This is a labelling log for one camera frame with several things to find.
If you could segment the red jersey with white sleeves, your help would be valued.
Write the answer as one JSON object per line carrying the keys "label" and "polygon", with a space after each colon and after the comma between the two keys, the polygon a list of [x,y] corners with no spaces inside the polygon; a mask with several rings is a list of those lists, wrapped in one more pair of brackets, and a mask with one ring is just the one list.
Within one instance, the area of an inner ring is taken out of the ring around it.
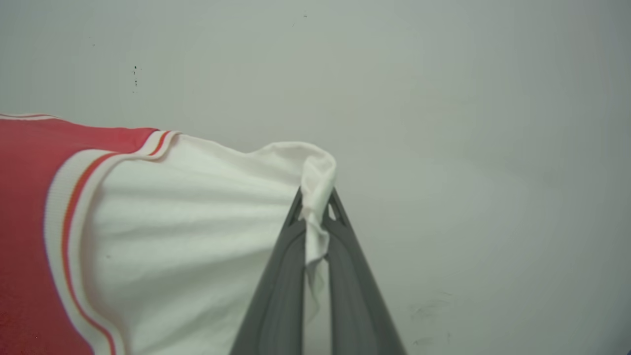
{"label": "red jersey with white sleeves", "polygon": [[0,355],[227,355],[297,195],[320,309],[336,160],[0,114]]}

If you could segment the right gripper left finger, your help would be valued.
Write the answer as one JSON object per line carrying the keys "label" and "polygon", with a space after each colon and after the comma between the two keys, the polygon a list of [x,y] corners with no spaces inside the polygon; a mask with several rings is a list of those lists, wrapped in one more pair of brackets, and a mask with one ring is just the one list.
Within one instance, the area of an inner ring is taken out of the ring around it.
{"label": "right gripper left finger", "polygon": [[295,198],[229,355],[302,355],[306,222]]}

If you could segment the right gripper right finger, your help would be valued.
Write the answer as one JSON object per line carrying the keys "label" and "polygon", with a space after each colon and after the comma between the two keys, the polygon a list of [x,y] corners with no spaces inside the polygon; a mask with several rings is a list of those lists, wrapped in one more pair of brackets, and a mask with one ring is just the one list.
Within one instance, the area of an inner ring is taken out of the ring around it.
{"label": "right gripper right finger", "polygon": [[328,206],[332,355],[407,355],[336,190]]}

